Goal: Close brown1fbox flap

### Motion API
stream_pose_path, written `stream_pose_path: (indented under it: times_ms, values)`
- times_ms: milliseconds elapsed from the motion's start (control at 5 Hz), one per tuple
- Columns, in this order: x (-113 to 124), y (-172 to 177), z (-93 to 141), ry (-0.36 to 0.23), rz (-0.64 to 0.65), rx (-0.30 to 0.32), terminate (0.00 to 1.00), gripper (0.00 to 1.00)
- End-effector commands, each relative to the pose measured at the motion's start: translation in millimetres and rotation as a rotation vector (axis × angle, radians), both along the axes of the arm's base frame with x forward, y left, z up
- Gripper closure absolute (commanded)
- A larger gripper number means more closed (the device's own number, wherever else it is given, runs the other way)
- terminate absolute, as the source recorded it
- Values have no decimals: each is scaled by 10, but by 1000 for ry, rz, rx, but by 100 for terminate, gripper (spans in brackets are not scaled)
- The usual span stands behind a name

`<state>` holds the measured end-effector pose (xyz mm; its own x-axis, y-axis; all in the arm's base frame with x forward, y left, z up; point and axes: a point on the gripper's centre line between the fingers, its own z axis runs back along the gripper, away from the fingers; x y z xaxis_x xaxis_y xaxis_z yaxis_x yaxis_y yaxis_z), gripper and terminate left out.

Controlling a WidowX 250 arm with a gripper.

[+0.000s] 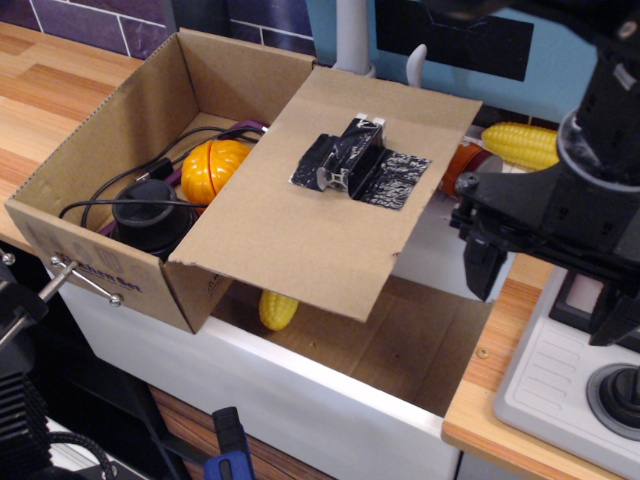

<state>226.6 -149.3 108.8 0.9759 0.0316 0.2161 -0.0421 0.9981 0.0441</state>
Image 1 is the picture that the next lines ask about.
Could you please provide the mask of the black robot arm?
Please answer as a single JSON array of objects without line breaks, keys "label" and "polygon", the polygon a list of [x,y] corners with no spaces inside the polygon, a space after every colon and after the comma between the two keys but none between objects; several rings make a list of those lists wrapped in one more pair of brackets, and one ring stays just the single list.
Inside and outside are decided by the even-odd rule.
[{"label": "black robot arm", "polygon": [[517,1],[597,50],[578,108],[561,122],[558,162],[527,174],[466,173],[451,224],[464,240],[469,289],[486,299],[510,252],[600,281],[590,342],[615,344],[639,326],[639,5]]}]

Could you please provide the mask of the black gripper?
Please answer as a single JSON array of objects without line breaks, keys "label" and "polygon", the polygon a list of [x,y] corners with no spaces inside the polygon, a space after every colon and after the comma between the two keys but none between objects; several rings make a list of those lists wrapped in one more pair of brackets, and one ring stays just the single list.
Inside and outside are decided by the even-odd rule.
[{"label": "black gripper", "polygon": [[604,283],[589,344],[610,346],[639,328],[639,190],[571,169],[464,173],[451,224],[466,243],[466,284],[487,301],[509,252]]}]

